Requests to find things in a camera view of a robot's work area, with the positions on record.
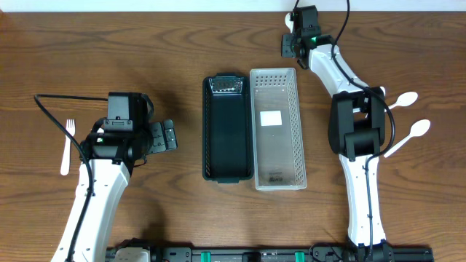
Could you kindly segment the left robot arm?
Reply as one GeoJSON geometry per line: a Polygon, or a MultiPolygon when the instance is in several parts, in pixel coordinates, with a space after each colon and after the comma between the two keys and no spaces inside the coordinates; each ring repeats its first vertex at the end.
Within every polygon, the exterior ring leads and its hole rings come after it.
{"type": "Polygon", "coordinates": [[[104,261],[114,216],[135,167],[177,149],[173,121],[152,122],[143,93],[111,92],[108,114],[78,145],[79,184],[54,261],[104,261]]]}

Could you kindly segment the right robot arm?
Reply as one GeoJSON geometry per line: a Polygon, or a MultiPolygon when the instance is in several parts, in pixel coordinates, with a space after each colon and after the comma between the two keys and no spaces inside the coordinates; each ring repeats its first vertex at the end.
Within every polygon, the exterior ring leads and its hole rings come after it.
{"type": "Polygon", "coordinates": [[[341,56],[338,39],[324,35],[315,6],[295,6],[285,17],[283,57],[316,74],[332,98],[328,141],[341,162],[349,202],[345,261],[393,261],[379,212],[379,156],[393,144],[385,123],[394,118],[381,87],[361,81],[341,56]]]}

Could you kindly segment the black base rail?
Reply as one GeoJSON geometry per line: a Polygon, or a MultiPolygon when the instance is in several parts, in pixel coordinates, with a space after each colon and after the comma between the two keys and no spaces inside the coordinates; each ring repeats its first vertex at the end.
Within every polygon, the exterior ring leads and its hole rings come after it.
{"type": "Polygon", "coordinates": [[[105,262],[339,262],[402,261],[434,262],[429,247],[393,247],[387,242],[373,246],[369,257],[365,247],[317,243],[307,248],[190,248],[158,247],[141,239],[126,240],[106,251],[105,262]]]}

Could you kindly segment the black plastic basket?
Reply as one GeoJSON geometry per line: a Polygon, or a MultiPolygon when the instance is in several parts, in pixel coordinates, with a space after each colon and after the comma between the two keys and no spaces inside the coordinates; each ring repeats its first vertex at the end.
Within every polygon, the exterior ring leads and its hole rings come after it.
{"type": "Polygon", "coordinates": [[[202,176],[239,183],[253,176],[253,131],[249,78],[234,73],[202,82],[202,176]]]}

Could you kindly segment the clear plastic basket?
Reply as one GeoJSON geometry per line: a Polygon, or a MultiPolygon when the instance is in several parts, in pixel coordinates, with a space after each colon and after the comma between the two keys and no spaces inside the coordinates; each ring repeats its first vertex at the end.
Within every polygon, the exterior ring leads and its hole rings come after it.
{"type": "Polygon", "coordinates": [[[301,190],[307,187],[299,94],[294,68],[250,71],[256,189],[301,190]],[[262,127],[261,111],[281,111],[282,125],[262,127]]]}

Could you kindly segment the white label sticker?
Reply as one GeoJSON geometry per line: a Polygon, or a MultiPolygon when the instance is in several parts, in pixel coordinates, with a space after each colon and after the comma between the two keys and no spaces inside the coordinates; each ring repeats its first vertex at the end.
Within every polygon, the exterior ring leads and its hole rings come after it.
{"type": "Polygon", "coordinates": [[[282,114],[281,111],[261,111],[260,123],[262,127],[281,126],[282,114]]]}

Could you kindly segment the white plastic spoon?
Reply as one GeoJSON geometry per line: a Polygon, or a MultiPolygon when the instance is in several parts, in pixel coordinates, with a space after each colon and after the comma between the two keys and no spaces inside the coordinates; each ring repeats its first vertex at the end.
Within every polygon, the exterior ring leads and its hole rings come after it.
{"type": "Polygon", "coordinates": [[[396,143],[384,154],[384,158],[393,155],[398,149],[404,146],[411,138],[421,137],[430,129],[431,122],[428,119],[419,120],[411,125],[410,133],[401,141],[396,143]]]}
{"type": "Polygon", "coordinates": [[[417,92],[404,92],[403,94],[399,95],[395,103],[389,106],[389,109],[393,109],[395,107],[406,107],[410,106],[416,102],[419,95],[417,92]]]}
{"type": "Polygon", "coordinates": [[[285,25],[288,27],[290,33],[293,33],[293,21],[291,15],[292,13],[290,12],[285,16],[285,25]]]}

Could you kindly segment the white plastic fork far left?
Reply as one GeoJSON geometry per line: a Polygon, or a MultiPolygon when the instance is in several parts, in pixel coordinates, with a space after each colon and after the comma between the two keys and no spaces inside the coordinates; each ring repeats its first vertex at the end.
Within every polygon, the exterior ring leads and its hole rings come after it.
{"type": "MultiPolygon", "coordinates": [[[[76,124],[74,119],[68,119],[66,121],[66,130],[70,133],[73,137],[76,133],[76,124]]],[[[60,174],[67,175],[70,170],[71,164],[71,140],[69,137],[66,137],[64,151],[63,151],[63,158],[60,167],[60,174]]]]}

